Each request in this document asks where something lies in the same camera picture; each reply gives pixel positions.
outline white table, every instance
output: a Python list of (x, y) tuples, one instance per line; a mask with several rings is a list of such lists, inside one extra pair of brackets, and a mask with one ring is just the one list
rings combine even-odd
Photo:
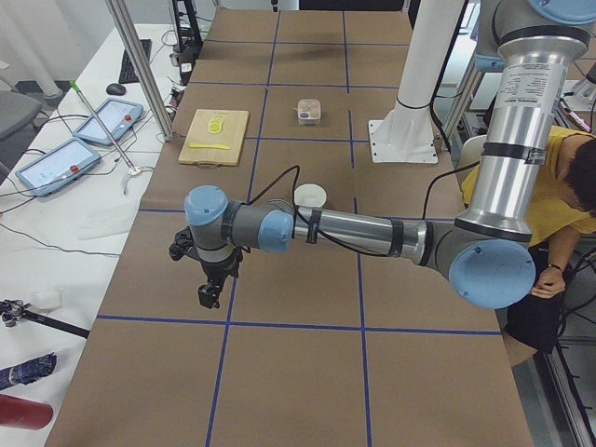
[[(169, 26), (138, 25), (137, 30), (140, 38), (153, 40), (151, 68), (162, 97), (166, 99), (173, 85), (172, 80), (179, 80), (178, 70), (169, 63), (171, 47), (162, 47), (161, 39)], [(172, 43), (173, 40), (174, 34), (165, 35), (166, 42)], [(117, 81), (123, 49), (120, 36), (113, 30), (76, 80), (92, 105), (97, 106), (106, 99), (108, 95), (105, 87)], [(138, 140), (129, 148), (129, 156), (137, 166), (154, 167), (163, 138), (158, 135), (159, 128), (142, 94), (141, 85), (127, 84), (126, 87), (128, 92), (122, 99), (142, 104), (148, 113), (144, 126), (143, 122), (135, 125)], [(59, 111), (62, 115), (88, 115), (85, 106), (71, 90), (65, 95)], [(67, 122), (74, 129), (81, 121)], [(31, 148), (48, 151), (69, 138), (70, 132), (64, 124), (60, 120), (54, 120), (44, 126)], [(133, 141), (134, 138), (131, 138), (124, 146)], [(109, 171), (118, 157), (117, 152), (108, 154), (109, 148), (98, 149), (105, 157), (92, 171), (94, 174)], [(25, 188), (15, 178), (14, 172), (38, 156), (35, 153), (25, 154), (13, 170), (10, 178), (20, 189)], [(129, 193), (124, 196), (122, 181), (127, 170), (124, 161), (120, 160), (109, 175), (84, 176), (54, 195), (34, 199), (21, 208), (5, 213), (0, 218), (0, 223), (68, 250), (120, 253), (140, 198), (151, 178), (151, 173), (145, 172), (131, 179)], [(12, 192), (14, 186), (10, 182), (4, 182), (0, 186), (0, 195)], [(19, 195), (0, 196), (0, 210), (19, 205), (26, 199), (27, 197)], [(117, 256), (65, 253), (47, 249), (27, 237), (0, 227), (0, 299), (19, 299), (37, 304), (44, 302), (44, 296), (61, 293), (61, 308), (48, 315), (90, 329), (117, 259)], [(0, 369), (51, 352), (58, 356), (56, 370), (49, 377), (28, 386), (18, 385), (2, 391), (15, 397), (47, 402), (54, 409), (54, 419), (40, 430), (0, 427), (2, 445), (44, 445), (75, 372), (85, 339), (27, 320), (22, 320), (14, 328), (1, 325), (0, 334)]]

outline black hair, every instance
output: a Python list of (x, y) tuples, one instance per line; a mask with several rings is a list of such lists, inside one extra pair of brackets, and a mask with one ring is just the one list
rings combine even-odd
[(596, 139), (577, 148), (565, 181), (574, 190), (581, 207), (596, 217)]

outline desk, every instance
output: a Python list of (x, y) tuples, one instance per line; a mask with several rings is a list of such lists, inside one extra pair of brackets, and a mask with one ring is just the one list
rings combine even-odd
[[(168, 28), (167, 25), (138, 27), (140, 38), (151, 38), (154, 42), (153, 54), (156, 54), (156, 57), (151, 67), (164, 98), (172, 85), (168, 76), (172, 79), (177, 78), (177, 69), (169, 63), (169, 48), (160, 48), (160, 38)], [(77, 79), (78, 85), (92, 104), (99, 105), (107, 97), (105, 87), (117, 80), (122, 51), (120, 37), (114, 30)], [(128, 92), (122, 98), (143, 104), (145, 110), (151, 114), (141, 86), (127, 85), (127, 88)], [(73, 91), (65, 95), (59, 110), (63, 115), (88, 115), (87, 109)], [(80, 122), (68, 121), (73, 129)], [(129, 148), (129, 155), (139, 165), (154, 166), (162, 142), (156, 138), (159, 129), (151, 115), (147, 116), (144, 122), (146, 124), (142, 128), (143, 123), (135, 126), (138, 141)], [(31, 147), (47, 151), (68, 138), (68, 129), (60, 120), (55, 120), (43, 127)], [(133, 141), (134, 139), (129, 140), (125, 146)], [(105, 155), (108, 151), (100, 149), (100, 152)], [(34, 153), (24, 155), (15, 170), (38, 156)], [(105, 156), (102, 163), (91, 173), (109, 171), (114, 166), (114, 159), (115, 153)], [(144, 173), (130, 180), (129, 194), (123, 196), (122, 179), (126, 172), (126, 165), (120, 161), (111, 174), (85, 176), (55, 195), (36, 199), (22, 208), (6, 213), (0, 219), (0, 223), (66, 249), (120, 253), (139, 206), (140, 197), (151, 178), (150, 173)], [(11, 179), (22, 188), (14, 177), (14, 170)], [(0, 194), (13, 191), (14, 187), (9, 182), (4, 182), (0, 187)], [(0, 209), (11, 208), (25, 199), (22, 196), (0, 197)], [(64, 294), (62, 308), (49, 315), (83, 328), (91, 328), (114, 272), (117, 257), (44, 249), (30, 239), (9, 233), (4, 228), (0, 228), (0, 235), (1, 299), (21, 299), (30, 302), (33, 300), (34, 292), (55, 292), (61, 288)], [(2, 325), (0, 332), (1, 368), (56, 352), (58, 365), (52, 375), (34, 384), (14, 386), (2, 392), (25, 399), (45, 401), (58, 413), (85, 340), (30, 321), (22, 321), (17, 327), (10, 329)], [(39, 431), (0, 427), (0, 443), (13, 447), (41, 446), (45, 443), (52, 425), (53, 422)]]
[[(49, 447), (532, 445), (494, 312), (438, 274), (294, 241), (247, 255), (208, 310), (199, 264), (168, 256), (190, 189), (246, 199), (297, 162), (329, 208), (419, 216), (449, 157), (374, 165), (367, 141), (410, 38), (402, 13), (218, 11), (174, 127), (199, 107), (248, 110), (240, 164), (180, 166), (182, 139), (164, 145)], [(319, 126), (298, 125), (300, 98), (321, 100)], [(428, 214), (461, 209), (445, 179)]]

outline white pillar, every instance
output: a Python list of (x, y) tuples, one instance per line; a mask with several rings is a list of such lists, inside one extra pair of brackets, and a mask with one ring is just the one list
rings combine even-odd
[(374, 163), (437, 163), (428, 105), (465, 0), (422, 0), (395, 107), (369, 122)]
[(20, 56), (20, 61), (42, 89), (45, 97), (48, 99), (60, 98), (63, 95), (62, 90), (58, 88), (52, 76), (47, 72), (31, 42), (20, 32), (14, 14), (4, 2), (0, 3), (0, 33), (8, 41), (14, 53)]

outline white bowl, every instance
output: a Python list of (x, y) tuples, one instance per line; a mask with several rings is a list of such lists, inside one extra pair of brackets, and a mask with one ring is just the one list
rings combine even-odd
[(294, 202), (301, 207), (320, 208), (326, 200), (327, 193), (317, 184), (301, 184), (294, 192)]

